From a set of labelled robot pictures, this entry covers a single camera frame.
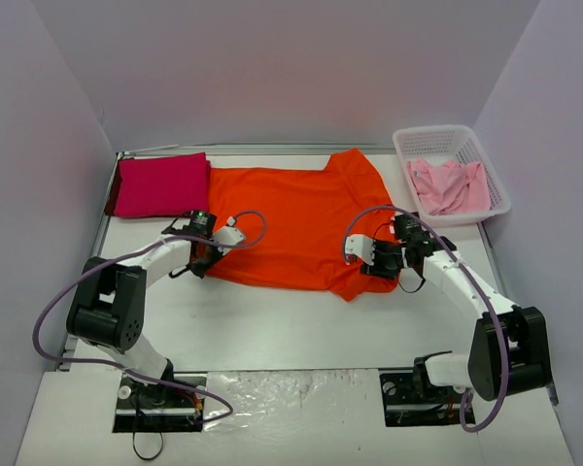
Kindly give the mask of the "orange t-shirt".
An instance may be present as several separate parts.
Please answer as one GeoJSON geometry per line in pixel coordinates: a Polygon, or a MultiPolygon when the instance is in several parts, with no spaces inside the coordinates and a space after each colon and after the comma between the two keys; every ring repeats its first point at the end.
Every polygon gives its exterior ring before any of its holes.
{"type": "Polygon", "coordinates": [[[391,198],[374,165],[357,149],[331,155],[321,170],[215,168],[209,209],[223,226],[239,217],[256,245],[233,250],[209,272],[213,278],[252,286],[329,291],[352,301],[389,293],[396,280],[370,277],[346,264],[346,232],[386,240],[392,213],[378,206],[391,198]]]}

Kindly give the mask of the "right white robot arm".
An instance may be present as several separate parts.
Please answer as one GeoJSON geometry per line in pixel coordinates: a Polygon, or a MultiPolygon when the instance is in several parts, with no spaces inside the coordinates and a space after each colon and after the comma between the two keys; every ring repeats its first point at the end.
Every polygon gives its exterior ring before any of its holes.
{"type": "Polygon", "coordinates": [[[412,369],[414,394],[432,401],[449,388],[468,389],[486,401],[550,384],[552,369],[546,321],[536,307],[521,307],[486,283],[464,262],[457,247],[436,236],[415,216],[392,220],[394,237],[347,237],[347,260],[362,274],[393,280],[404,269],[441,291],[471,331],[467,352],[420,356],[412,369]]]}

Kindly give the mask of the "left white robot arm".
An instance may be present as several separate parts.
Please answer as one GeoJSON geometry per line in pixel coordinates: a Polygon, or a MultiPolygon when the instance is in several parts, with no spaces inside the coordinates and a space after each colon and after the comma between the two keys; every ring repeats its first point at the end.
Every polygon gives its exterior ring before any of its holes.
{"type": "Polygon", "coordinates": [[[193,211],[181,225],[172,222],[162,230],[159,247],[98,271],[76,289],[67,332],[133,371],[141,394],[155,406],[173,400],[176,382],[173,364],[144,336],[146,291],[164,277],[185,272],[204,277],[230,252],[230,245],[245,239],[233,220],[216,230],[216,219],[193,211]]]}

